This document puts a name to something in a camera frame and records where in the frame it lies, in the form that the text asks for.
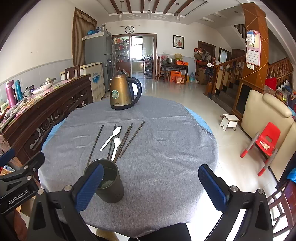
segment screw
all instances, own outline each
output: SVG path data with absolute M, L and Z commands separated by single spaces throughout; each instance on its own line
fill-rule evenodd
M 37 193 L 38 193 L 38 195 L 43 194 L 44 193 L 44 189 L 39 189 Z
M 258 189 L 258 192 L 259 192 L 260 194 L 264 194 L 264 193 L 265 193 L 263 189 Z
M 64 190 L 66 192 L 70 191 L 71 189 L 72 189 L 72 186 L 71 185 L 67 185 L 67 186 L 64 187 Z
M 237 192 L 238 188 L 237 188 L 237 186 L 231 186 L 230 190 L 233 192 Z

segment gray tablecloth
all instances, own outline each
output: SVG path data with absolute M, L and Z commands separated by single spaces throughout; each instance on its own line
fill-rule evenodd
M 95 194 L 81 215 L 89 225 L 129 237 L 190 222 L 203 192 L 198 167 L 206 163 L 215 169 L 218 147 L 214 136 L 174 101 L 142 96 L 134 107 L 116 111 L 107 99 L 71 112 L 43 148 L 45 163 L 39 169 L 42 187 L 59 191 L 83 175 L 102 124 L 92 160 L 107 157 L 109 145 L 99 150 L 115 123 L 123 127 L 121 137 L 133 123 L 130 139 L 144 120 L 116 163 L 124 197 L 109 204 Z

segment pendant light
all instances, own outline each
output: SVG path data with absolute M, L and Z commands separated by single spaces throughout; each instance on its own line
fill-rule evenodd
M 122 3 L 123 1 L 120 1 L 121 2 L 121 7 L 120 7 L 120 13 L 118 15 L 118 20 L 121 21 L 122 20 L 122 16 L 123 16 L 123 13 L 122 13 Z
M 151 10 L 150 10 L 150 2 L 151 0 L 148 0 L 148 3 L 149 3 L 149 8 L 148 8 L 148 11 L 147 11 L 147 19 L 151 19 Z
M 176 21 L 180 21 L 180 14 L 178 13 L 178 10 L 177 12 L 175 13 L 175 16 L 176 16 Z

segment kettle lid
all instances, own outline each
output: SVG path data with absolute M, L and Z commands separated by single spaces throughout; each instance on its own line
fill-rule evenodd
M 113 76 L 113 78 L 124 78 L 124 77 L 128 77 L 128 75 L 124 70 L 118 70 L 116 75 Z

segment refrigerator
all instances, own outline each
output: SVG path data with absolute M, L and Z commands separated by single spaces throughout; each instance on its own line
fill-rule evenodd
M 105 91 L 109 91 L 110 80 L 116 70 L 115 47 L 112 44 L 112 34 L 107 30 L 89 35 L 84 40 L 85 64 L 103 63 Z

